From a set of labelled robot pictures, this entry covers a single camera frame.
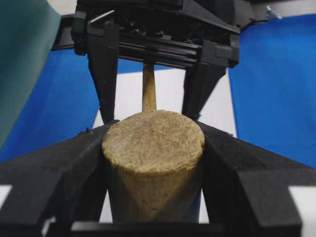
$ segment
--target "thin wooden stick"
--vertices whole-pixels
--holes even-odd
[[[156,110],[155,70],[153,63],[144,63],[143,69],[143,112]]]

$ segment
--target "dark green panel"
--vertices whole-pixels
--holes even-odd
[[[0,148],[54,43],[60,15],[46,0],[0,1]]]

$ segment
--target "blue mat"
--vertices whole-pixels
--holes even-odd
[[[316,167],[316,15],[255,25],[230,70],[238,138]]]
[[[118,62],[120,74],[142,70],[142,63]],[[0,162],[70,139],[91,128],[98,108],[87,57],[75,55],[72,49],[51,52],[24,110],[0,150]]]

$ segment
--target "wood grain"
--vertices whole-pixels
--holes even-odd
[[[154,64],[144,63],[143,68],[143,112],[156,110],[156,85]]]
[[[197,222],[205,137],[191,119],[149,111],[104,137],[114,222]]]

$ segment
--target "black plastic bracket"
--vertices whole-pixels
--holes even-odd
[[[0,185],[13,186],[1,208],[0,235],[40,237],[45,220],[56,216],[49,237],[299,237],[302,220],[288,187],[315,186],[316,170],[197,124],[205,135],[202,189],[211,225],[99,224],[107,190],[101,149],[107,124],[0,165]]]
[[[87,25],[89,69],[100,101],[100,112],[105,123],[114,120],[115,95],[119,59],[119,26],[113,21],[104,28]]]
[[[227,24],[244,28],[255,21],[249,1],[246,0],[196,0]]]
[[[234,56],[238,57],[235,53],[233,47],[203,41],[199,62],[186,72],[182,108],[184,115],[198,120],[217,82],[226,74],[226,68],[231,66]]]

